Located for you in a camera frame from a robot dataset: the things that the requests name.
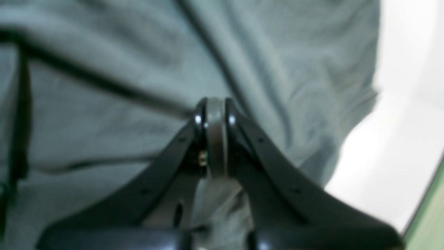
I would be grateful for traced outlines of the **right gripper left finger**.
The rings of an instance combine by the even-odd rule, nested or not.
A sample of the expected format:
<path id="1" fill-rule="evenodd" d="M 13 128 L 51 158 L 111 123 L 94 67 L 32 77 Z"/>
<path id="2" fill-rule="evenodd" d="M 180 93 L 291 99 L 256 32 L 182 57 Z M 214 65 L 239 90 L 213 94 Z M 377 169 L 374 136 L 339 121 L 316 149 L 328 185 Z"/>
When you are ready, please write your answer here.
<path id="1" fill-rule="evenodd" d="M 201 145 L 207 98 L 154 162 L 111 196 L 48 226 L 38 250 L 190 250 L 190 233 L 173 227 L 142 228 L 173 184 L 188 152 Z"/>

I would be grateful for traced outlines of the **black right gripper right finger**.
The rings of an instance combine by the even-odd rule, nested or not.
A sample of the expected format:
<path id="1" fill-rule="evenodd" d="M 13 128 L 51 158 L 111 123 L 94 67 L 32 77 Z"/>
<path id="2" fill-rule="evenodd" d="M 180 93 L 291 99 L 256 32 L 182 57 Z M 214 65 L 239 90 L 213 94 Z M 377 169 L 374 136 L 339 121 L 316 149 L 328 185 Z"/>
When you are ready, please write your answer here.
<path id="1" fill-rule="evenodd" d="M 249 250 L 403 250 L 387 223 L 339 201 L 290 163 L 268 135 L 224 101 L 227 174 L 246 191 Z"/>

